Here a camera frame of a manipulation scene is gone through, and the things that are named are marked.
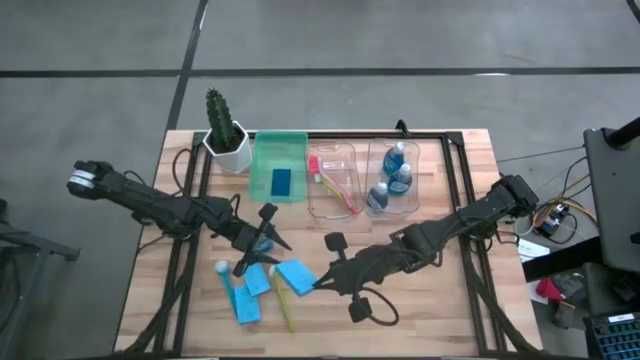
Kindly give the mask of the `black aluminium rig frame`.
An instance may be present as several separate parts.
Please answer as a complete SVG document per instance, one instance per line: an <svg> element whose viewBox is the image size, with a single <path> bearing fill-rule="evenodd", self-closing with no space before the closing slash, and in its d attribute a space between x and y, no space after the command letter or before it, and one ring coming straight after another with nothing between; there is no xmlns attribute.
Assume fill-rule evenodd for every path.
<svg viewBox="0 0 640 360"><path fill-rule="evenodd" d="M320 279L338 254L324 237L344 234L348 258L412 223L439 220L481 199L503 176L497 172L484 130L309 133L311 144L345 142L356 149L364 208L347 219L325 220L311 215L308 191L299 203L277 203L272 218L278 234L291 246L275 245L271 256L281 262L297 259ZM369 143L374 139L408 140L420 150L418 209L407 216L373 217L365 211ZM259 225L266 204L249 195L249 175L222 170L194 131L172 131L165 139L155 186L174 192L184 188L193 197L240 196L239 217ZM436 355L533 355L540 338L518 251L504 245L499 231L490 238L450 239L439 267L398 272L381 284L369 282L391 302L363 291L373 315L399 322L381 326L369 319L354 323L351 297L313 290L299 297L287 284L283 291L295 332L290 333L275 288L259 296L261 320L240 324L233 315L215 264L232 267L243 254L230 242L201 228L188 239L163 239L159 228L141 235L126 305L114 344L119 359L168 359L183 356L226 358L389 358Z"/></svg>

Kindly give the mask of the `white hexagonal plant pot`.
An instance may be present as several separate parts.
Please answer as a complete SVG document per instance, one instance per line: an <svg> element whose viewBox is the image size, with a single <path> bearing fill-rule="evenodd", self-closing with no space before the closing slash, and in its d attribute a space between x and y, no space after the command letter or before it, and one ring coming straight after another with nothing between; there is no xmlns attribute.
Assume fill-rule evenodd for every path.
<svg viewBox="0 0 640 360"><path fill-rule="evenodd" d="M213 130L209 129L203 139L203 145L213 157L219 167L230 173L239 174L250 168L252 162L251 141L248 132L237 121L233 122L234 128L239 130L242 140L238 148L232 152L216 153L212 146Z"/></svg>

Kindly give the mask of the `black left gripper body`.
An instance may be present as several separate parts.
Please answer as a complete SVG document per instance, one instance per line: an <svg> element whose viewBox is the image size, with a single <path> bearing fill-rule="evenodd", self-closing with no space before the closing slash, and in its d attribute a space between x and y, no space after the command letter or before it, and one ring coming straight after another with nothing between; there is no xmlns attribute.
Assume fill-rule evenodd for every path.
<svg viewBox="0 0 640 360"><path fill-rule="evenodd" d="M258 251L255 251L254 248L259 241L260 227L262 225L272 224L271 219L273 218L277 210L278 208L272 203L266 203L259 211L259 216L262 219L262 222L257 228L251 226L250 224L243 224L240 228L238 237L233 242L233 245L243 252L243 256L236 262L236 265L233 269L232 274L235 277L241 277L245 274L247 268L250 266L246 262L246 255L249 253L258 253Z"/></svg>

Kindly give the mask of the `green cactus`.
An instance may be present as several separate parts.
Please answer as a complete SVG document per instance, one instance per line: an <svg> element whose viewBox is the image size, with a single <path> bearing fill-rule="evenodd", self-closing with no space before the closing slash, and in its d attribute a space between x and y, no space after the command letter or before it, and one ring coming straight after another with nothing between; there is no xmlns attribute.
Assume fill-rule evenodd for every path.
<svg viewBox="0 0 640 360"><path fill-rule="evenodd" d="M224 96L215 88L206 93L206 112L212 130L210 145L217 154L233 152L241 142Z"/></svg>

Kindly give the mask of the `blue dish brush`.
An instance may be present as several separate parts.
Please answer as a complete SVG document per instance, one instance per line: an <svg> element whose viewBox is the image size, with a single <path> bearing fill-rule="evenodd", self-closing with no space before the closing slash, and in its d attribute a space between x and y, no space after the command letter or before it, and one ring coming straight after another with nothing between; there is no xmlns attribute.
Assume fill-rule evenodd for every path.
<svg viewBox="0 0 640 360"><path fill-rule="evenodd" d="M222 279L223 285L229 298L229 302L231 304L233 315L234 317L237 317L237 303L235 298L235 290L230 278L231 270L229 262L227 260L217 261L215 264L215 270L219 277Z"/></svg>

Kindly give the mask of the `light blue sponge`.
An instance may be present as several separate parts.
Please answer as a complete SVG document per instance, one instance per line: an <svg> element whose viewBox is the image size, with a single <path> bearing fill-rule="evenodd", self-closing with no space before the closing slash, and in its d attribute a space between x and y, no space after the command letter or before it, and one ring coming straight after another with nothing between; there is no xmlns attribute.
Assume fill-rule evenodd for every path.
<svg viewBox="0 0 640 360"><path fill-rule="evenodd" d="M236 318L240 324L258 322L261 320L259 298L252 296L247 286L234 289L236 304Z"/></svg>
<svg viewBox="0 0 640 360"><path fill-rule="evenodd" d="M317 281L313 272L301 261L290 259L275 266L275 271L299 297L314 290Z"/></svg>
<svg viewBox="0 0 640 360"><path fill-rule="evenodd" d="M250 265L244 274L245 285L251 296L259 296L271 290L271 284L260 263Z"/></svg>

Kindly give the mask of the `dark grey stand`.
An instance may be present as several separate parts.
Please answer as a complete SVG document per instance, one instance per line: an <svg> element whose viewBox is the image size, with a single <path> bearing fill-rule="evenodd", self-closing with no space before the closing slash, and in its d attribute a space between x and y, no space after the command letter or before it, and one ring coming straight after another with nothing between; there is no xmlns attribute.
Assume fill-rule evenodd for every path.
<svg viewBox="0 0 640 360"><path fill-rule="evenodd" d="M6 209L0 198L0 360L13 360L48 259L75 262L80 249L10 225Z"/></svg>

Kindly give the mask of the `green dish brush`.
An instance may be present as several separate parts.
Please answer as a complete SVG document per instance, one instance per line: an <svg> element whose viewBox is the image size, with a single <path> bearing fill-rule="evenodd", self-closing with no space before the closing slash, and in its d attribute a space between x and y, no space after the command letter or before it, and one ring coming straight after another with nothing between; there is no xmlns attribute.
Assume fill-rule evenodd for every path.
<svg viewBox="0 0 640 360"><path fill-rule="evenodd" d="M274 288L276 290L276 295L277 295L278 300L279 300L280 305L281 305L281 311L283 313L287 329L288 329L288 331L290 333L294 333L295 332L295 324L294 324L294 321L293 321L293 319L291 317L291 314L290 314L290 311L289 311L289 306L287 304L286 297L285 297L285 294L284 294L284 291L283 291L282 279L281 279L280 275L278 274L278 272L276 271L276 266L275 265L272 265L269 268L269 276L273 280Z"/></svg>
<svg viewBox="0 0 640 360"><path fill-rule="evenodd" d="M317 179L328 191L330 191L335 197L337 197L339 200L341 200L342 202L344 202L345 204L347 204L346 200L344 199L343 195L336 189L334 188L328 180L326 180L320 173L315 174L315 179Z"/></svg>

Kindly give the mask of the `pink brush with red bristles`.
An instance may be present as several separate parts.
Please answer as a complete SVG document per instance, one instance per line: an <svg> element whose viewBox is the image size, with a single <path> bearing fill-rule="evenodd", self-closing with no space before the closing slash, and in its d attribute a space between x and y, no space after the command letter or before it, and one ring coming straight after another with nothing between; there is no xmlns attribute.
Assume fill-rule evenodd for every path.
<svg viewBox="0 0 640 360"><path fill-rule="evenodd" d="M329 183L343 195L344 199L347 202L347 204L345 205L347 206L349 211L352 214L357 213L355 203L352 200L351 196L338 182L336 182L333 178L331 178L328 175L328 173L324 170L322 159L319 156L311 155L309 157L309 170L311 174L314 176L314 181L316 183L320 183L317 179L315 179L315 174L317 173L320 173L326 180L328 180Z"/></svg>

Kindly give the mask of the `translucent green plastic bin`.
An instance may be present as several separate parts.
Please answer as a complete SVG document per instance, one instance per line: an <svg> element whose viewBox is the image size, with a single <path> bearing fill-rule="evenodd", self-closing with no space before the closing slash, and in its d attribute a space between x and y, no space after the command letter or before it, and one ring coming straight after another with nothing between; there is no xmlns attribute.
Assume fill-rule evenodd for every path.
<svg viewBox="0 0 640 360"><path fill-rule="evenodd" d="M249 176L250 198L264 203L302 202L307 195L307 145L306 132L258 131ZM277 168L291 170L288 197L271 195L272 172Z"/></svg>

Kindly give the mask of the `red object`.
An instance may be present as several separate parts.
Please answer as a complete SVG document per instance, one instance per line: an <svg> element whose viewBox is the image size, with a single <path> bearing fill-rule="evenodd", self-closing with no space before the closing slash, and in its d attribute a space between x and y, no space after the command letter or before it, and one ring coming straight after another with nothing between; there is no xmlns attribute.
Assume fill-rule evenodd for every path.
<svg viewBox="0 0 640 360"><path fill-rule="evenodd" d="M561 302L565 299L561 291L554 285L550 278L544 278L538 281L535 292L541 298Z"/></svg>

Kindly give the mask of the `dark blue scrub sponge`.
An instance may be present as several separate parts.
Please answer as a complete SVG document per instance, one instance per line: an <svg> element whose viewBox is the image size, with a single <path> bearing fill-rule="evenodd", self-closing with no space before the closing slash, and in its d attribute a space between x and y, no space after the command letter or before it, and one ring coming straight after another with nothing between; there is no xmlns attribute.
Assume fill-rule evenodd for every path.
<svg viewBox="0 0 640 360"><path fill-rule="evenodd" d="M291 188L291 170L274 169L272 172L271 195L275 197L288 197Z"/></svg>

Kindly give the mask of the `black equipment stand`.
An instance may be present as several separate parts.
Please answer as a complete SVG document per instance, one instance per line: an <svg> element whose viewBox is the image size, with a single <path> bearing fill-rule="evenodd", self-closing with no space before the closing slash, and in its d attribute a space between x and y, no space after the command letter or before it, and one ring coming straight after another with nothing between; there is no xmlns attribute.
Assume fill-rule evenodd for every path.
<svg viewBox="0 0 640 360"><path fill-rule="evenodd" d="M598 235L524 263L529 281L585 263L640 273L640 116L583 138Z"/></svg>

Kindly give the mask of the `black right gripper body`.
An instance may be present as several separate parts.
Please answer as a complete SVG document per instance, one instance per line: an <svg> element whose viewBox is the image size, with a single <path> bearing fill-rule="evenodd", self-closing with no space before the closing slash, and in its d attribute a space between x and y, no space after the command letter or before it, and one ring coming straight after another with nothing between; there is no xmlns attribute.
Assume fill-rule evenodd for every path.
<svg viewBox="0 0 640 360"><path fill-rule="evenodd" d="M373 316L369 300L366 297L361 297L359 293L364 289L366 282L380 283L384 277L380 271L375 270L375 267L383 264L386 247L372 245L358 251L353 257L347 258L345 250L348 245L343 233L329 233L324 237L324 240L327 249L338 254L338 258L330 263L329 268L342 263L350 266L351 288L348 295L352 296L352 302L348 311L351 320L357 323L368 318L374 323L381 323L380 319Z"/></svg>

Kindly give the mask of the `backlit keyboard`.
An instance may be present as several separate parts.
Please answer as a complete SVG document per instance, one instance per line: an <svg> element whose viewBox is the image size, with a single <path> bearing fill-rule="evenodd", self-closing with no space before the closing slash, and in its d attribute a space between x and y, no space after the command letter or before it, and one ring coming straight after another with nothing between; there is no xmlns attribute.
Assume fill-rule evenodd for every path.
<svg viewBox="0 0 640 360"><path fill-rule="evenodd" d="M598 360L640 360L640 312L583 319L587 351Z"/></svg>

